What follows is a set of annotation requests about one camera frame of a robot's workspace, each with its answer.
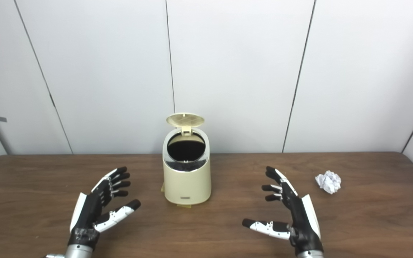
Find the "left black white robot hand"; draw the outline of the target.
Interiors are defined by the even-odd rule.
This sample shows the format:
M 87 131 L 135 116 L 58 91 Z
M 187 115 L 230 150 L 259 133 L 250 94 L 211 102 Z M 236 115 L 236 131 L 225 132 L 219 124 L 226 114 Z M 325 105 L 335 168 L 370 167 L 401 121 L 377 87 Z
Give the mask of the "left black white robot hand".
M 126 197 L 128 191 L 123 188 L 131 185 L 127 167 L 115 168 L 104 175 L 89 194 L 80 193 L 70 223 L 68 245 L 87 247 L 92 251 L 98 243 L 100 234 L 131 215 L 141 202 L 135 199 L 110 212 L 102 210 L 115 197 Z

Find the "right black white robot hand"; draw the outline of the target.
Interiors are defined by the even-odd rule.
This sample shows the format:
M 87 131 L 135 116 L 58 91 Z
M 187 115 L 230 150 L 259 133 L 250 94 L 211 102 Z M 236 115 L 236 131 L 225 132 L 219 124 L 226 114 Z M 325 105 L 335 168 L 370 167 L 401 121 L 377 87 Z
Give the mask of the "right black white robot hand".
M 280 201 L 290 212 L 292 223 L 243 219 L 242 225 L 270 237 L 288 240 L 297 258 L 323 258 L 319 222 L 310 195 L 300 197 L 294 187 L 279 170 L 267 166 L 265 175 L 276 185 L 263 185 L 263 191 L 273 194 L 266 201 Z

